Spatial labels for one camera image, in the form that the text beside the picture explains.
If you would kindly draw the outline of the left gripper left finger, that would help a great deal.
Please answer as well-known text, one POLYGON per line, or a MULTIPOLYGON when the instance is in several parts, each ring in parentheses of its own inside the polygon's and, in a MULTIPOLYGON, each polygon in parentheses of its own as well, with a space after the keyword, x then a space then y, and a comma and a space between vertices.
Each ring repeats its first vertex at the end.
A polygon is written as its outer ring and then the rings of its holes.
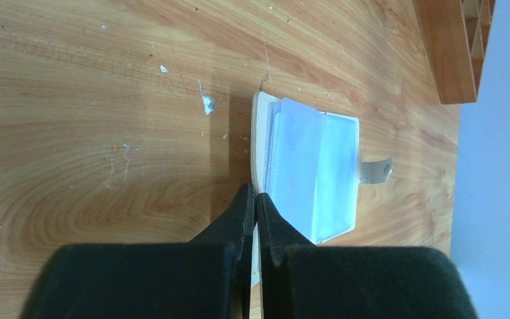
POLYGON ((254 187, 186 243, 65 245, 43 266, 22 318, 247 318, 254 187))

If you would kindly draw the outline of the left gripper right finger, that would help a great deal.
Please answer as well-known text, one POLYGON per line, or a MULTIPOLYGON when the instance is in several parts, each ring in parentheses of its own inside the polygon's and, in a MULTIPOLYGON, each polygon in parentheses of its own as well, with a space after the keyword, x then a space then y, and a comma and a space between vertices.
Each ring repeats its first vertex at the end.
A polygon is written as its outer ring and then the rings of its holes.
POLYGON ((476 318, 454 263, 430 247, 319 247, 257 197, 265 318, 476 318))

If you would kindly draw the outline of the beige card holder wallet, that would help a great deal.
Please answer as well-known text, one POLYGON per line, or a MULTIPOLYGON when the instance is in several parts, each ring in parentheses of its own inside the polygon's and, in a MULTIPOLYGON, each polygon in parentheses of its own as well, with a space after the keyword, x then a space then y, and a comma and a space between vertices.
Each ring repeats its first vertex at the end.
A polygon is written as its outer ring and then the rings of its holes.
POLYGON ((358 119, 257 92, 252 182, 259 194, 252 282, 264 318, 332 318, 356 311, 368 249, 325 247, 352 231, 362 184, 382 184, 392 159, 363 162, 358 119))

